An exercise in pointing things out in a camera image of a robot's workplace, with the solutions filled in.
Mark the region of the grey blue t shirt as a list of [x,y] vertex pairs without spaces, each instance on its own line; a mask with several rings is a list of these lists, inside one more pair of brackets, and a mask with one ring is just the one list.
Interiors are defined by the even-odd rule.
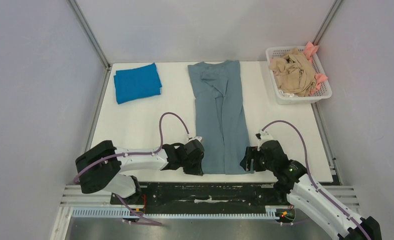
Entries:
[[241,175],[250,146],[243,107],[241,66],[237,60],[188,66],[195,97],[196,133],[203,139],[205,174]]

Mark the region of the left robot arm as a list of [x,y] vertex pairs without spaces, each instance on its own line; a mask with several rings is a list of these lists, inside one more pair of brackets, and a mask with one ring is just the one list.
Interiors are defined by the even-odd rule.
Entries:
[[203,157],[200,137],[147,150],[115,147],[105,140],[75,160],[77,175],[73,182],[80,185],[83,194],[111,192],[114,199],[134,205],[141,200],[142,190],[137,177],[123,172],[182,169],[187,175],[201,176]]

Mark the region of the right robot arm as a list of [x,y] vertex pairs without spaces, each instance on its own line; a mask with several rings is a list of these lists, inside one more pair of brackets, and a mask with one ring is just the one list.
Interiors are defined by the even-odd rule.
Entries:
[[338,201],[312,179],[300,162],[288,159],[277,140],[246,148],[241,167],[256,172],[271,171],[278,179],[273,196],[280,204],[290,203],[303,211],[333,240],[380,240],[380,224],[362,217]]

